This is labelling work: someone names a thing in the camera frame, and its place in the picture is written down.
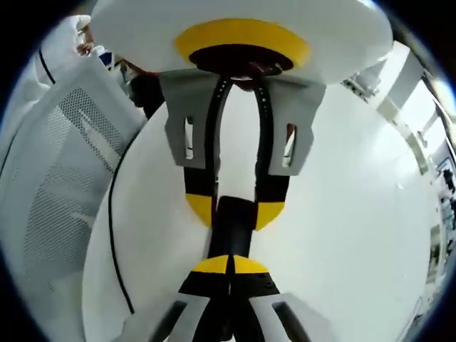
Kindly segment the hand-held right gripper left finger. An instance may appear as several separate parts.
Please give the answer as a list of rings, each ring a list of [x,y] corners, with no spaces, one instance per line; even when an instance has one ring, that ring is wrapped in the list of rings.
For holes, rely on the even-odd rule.
[[[202,260],[179,288],[149,341],[231,341],[229,296],[234,256]]]

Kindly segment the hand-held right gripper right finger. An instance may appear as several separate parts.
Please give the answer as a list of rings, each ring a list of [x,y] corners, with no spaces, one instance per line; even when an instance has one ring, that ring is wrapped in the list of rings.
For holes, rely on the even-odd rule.
[[[230,261],[230,321],[236,341],[324,340],[324,317],[294,294],[281,293],[264,265],[239,255]]]

